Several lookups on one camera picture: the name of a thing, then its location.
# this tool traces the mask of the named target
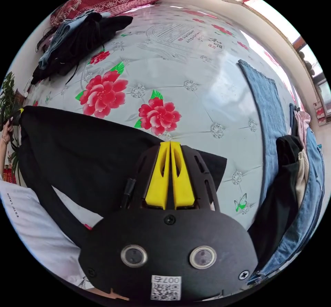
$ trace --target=mattress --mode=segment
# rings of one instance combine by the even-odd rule
[[[284,70],[226,17],[166,3],[125,15],[134,17],[130,26],[80,62],[75,74],[33,86],[25,105],[97,116],[227,158],[220,210],[248,229],[261,195],[263,141],[237,62],[275,81],[289,130],[289,104],[296,99]],[[110,86],[115,96],[106,97]],[[93,147],[98,144],[107,141],[96,136]]]

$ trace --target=white shirt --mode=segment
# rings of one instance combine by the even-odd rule
[[[57,189],[54,190],[83,224],[93,227],[102,219],[98,214],[73,203]],[[93,288],[78,262],[80,248],[60,230],[40,205],[33,190],[5,182],[0,176],[0,196],[12,226],[38,262],[74,285],[84,289]]]

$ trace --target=denim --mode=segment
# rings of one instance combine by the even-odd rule
[[[306,190],[299,212],[292,225],[285,232],[276,252],[269,262],[256,272],[249,283],[259,283],[263,278],[281,267],[300,251],[307,243],[316,226],[325,192],[324,160],[321,149],[317,146],[313,131],[307,129],[307,156],[309,175]]]
[[[89,10],[89,11],[85,12],[84,14],[76,17],[73,20],[66,19],[61,23],[61,25],[55,32],[55,34],[49,44],[48,49],[39,59],[38,65],[39,65],[40,69],[45,69],[47,67],[48,60],[49,60],[51,53],[55,49],[57,49],[63,43],[63,41],[66,39],[66,37],[68,37],[80,24],[82,24],[82,22],[86,19],[87,15],[92,12],[93,12],[93,10]],[[105,18],[111,16],[111,14],[108,12],[103,12],[101,15]]]
[[[290,127],[293,129],[294,105],[290,104]]]
[[[264,166],[260,197],[261,206],[269,186],[278,173],[276,139],[287,135],[285,117],[275,81],[243,60],[239,60],[238,64],[250,86],[262,128]]]

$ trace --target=qr code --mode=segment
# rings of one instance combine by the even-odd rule
[[[152,276],[151,300],[180,300],[180,296],[180,277]]]

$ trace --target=green plant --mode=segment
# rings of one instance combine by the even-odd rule
[[[2,83],[2,93],[0,96],[0,108],[4,107],[4,117],[11,115],[15,102],[14,74],[9,72]]]
[[[15,176],[15,172],[17,170],[17,177],[18,182],[21,185],[21,177],[20,177],[20,171],[18,166],[18,148],[20,146],[18,139],[14,136],[16,145],[12,144],[12,148],[14,152],[8,156],[8,163],[11,164],[11,177],[13,178]]]

